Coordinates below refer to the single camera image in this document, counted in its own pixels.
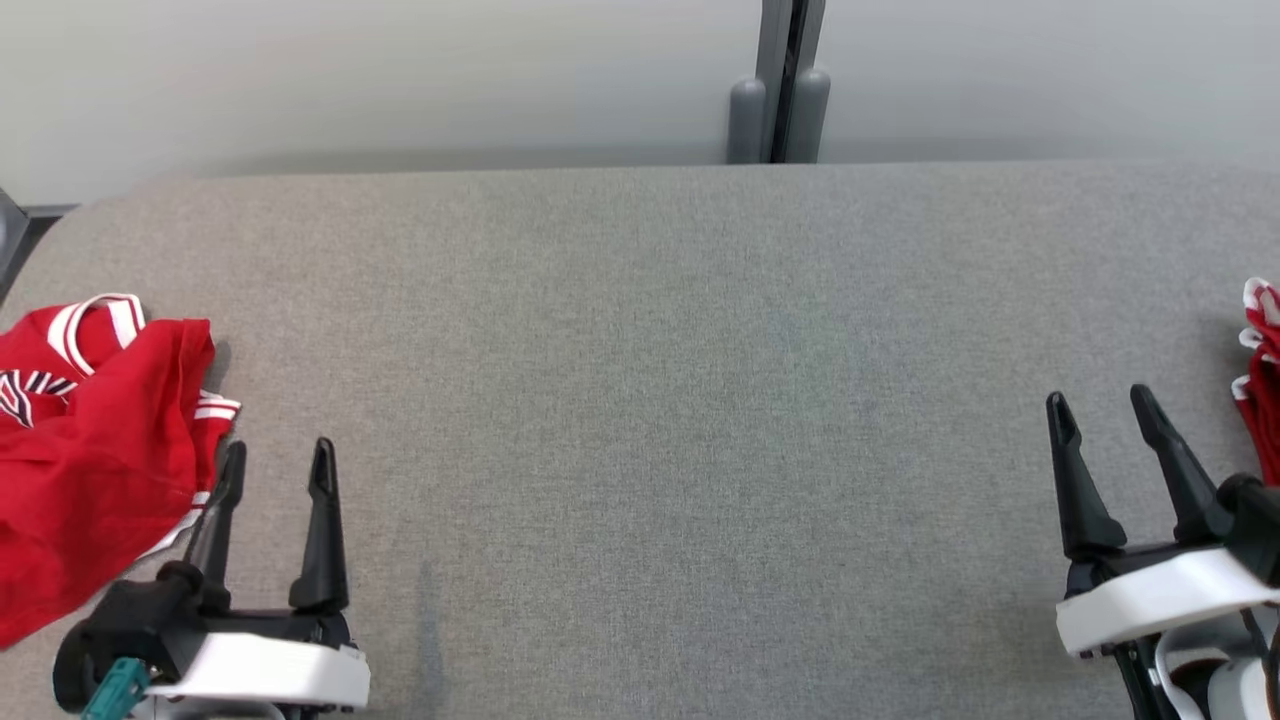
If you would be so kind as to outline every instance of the teal connector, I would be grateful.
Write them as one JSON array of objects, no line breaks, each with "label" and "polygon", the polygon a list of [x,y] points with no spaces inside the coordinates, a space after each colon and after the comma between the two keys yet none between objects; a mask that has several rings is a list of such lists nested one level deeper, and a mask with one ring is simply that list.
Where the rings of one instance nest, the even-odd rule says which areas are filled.
[{"label": "teal connector", "polygon": [[88,701],[81,720],[124,720],[142,702],[151,676],[136,657],[120,657]]}]

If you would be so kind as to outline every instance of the gray tablecloth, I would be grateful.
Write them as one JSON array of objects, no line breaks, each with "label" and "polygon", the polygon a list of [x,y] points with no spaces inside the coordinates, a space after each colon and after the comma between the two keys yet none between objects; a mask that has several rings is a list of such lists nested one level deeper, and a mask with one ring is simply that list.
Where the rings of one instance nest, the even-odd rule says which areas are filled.
[{"label": "gray tablecloth", "polygon": [[[1128,387],[1256,469],[1229,384],[1277,237],[1280,178],[1197,165],[179,182],[58,224],[0,327],[212,319],[238,605],[283,603],[335,441],[372,717],[1126,717],[1055,633],[1044,396],[1169,537]],[[69,621],[0,653],[6,715],[58,716]]]}]

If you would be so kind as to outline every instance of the white wall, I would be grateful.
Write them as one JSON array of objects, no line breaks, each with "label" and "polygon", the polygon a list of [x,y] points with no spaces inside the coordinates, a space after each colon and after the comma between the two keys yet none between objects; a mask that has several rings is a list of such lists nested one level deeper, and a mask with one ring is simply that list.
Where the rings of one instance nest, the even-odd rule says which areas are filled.
[{"label": "white wall", "polygon": [[0,187],[722,163],[750,0],[0,0]]},{"label": "white wall", "polygon": [[1274,0],[827,0],[820,161],[1212,155],[1280,167]]}]

